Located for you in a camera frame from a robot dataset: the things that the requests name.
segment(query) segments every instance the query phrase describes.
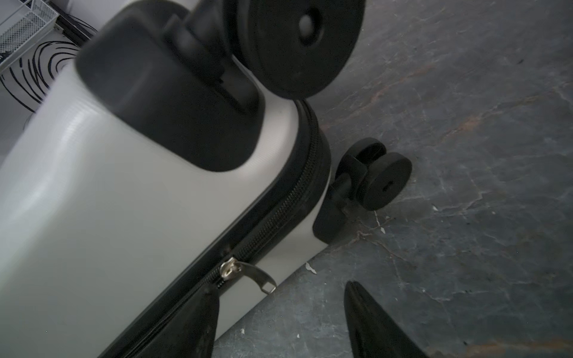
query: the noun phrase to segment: wire mesh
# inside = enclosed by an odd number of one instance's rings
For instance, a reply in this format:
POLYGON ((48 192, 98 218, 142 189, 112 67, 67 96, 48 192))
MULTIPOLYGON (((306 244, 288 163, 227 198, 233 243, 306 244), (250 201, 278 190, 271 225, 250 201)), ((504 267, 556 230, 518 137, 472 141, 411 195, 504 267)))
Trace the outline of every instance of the wire mesh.
POLYGON ((16 52, 37 34, 45 34, 41 32, 42 28, 49 23, 53 23, 57 15, 42 0, 28 0, 22 4, 21 9, 11 15, 12 19, 10 20, 15 21, 13 25, 0 34, 0 63, 8 60, 12 53, 16 52))

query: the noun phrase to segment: metal zipper slider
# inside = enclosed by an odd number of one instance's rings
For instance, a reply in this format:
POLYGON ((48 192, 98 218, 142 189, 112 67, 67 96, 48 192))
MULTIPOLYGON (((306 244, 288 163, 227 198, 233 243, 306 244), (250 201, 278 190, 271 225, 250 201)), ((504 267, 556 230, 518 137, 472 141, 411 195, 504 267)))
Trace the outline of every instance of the metal zipper slider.
POLYGON ((221 265, 219 274, 221 274, 221 278, 225 281, 247 276, 256 282, 261 291, 266 294, 271 294, 277 289, 277 283, 268 273, 250 263, 239 261, 234 257, 231 257, 221 265))

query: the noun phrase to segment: hard-shell suitcase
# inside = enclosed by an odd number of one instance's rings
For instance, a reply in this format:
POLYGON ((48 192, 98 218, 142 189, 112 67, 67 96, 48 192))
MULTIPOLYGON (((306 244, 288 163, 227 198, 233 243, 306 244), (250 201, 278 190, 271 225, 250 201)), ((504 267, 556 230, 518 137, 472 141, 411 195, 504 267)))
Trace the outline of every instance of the hard-shell suitcase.
POLYGON ((345 200, 395 197, 411 164, 372 139, 328 185, 303 99, 340 72, 363 12, 145 0, 111 20, 0 170, 1 356, 202 351, 327 246, 345 200))

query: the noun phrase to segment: zipper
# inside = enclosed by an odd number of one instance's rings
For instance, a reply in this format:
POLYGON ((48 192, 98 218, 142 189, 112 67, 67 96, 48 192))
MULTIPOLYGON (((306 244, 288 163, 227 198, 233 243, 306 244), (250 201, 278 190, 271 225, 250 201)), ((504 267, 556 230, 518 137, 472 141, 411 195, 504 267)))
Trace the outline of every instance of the zipper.
POLYGON ((306 101, 299 101, 307 118, 309 118, 310 146, 307 161, 299 179, 289 194, 279 203, 278 209, 265 220, 257 234, 248 242, 241 242, 232 250, 232 256, 212 268, 185 297, 172 307, 122 358, 134 358, 177 314, 187 300, 203 285, 215 284, 220 290, 227 282, 241 276, 247 276, 259 285, 261 291, 271 294, 277 287, 273 278, 260 268, 248 263, 253 256, 265 247, 274 235, 288 223, 299 203, 305 198, 305 193, 315 177, 321 161, 320 147, 322 145, 316 116, 306 101))
POLYGON ((250 263, 239 261, 234 257, 231 257, 221 265, 219 273, 224 281, 247 276, 266 294, 271 294, 277 289, 277 283, 268 273, 250 263))

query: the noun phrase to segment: gray marble floor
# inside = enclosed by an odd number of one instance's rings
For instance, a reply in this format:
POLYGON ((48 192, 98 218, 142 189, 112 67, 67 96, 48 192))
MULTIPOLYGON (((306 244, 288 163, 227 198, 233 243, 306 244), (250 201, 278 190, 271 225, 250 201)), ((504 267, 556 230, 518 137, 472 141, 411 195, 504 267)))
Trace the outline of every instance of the gray marble floor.
POLYGON ((573 2, 368 1, 310 99, 335 163, 379 138, 414 163, 377 213, 216 342, 214 357, 352 357, 360 281, 431 357, 573 355, 573 2))

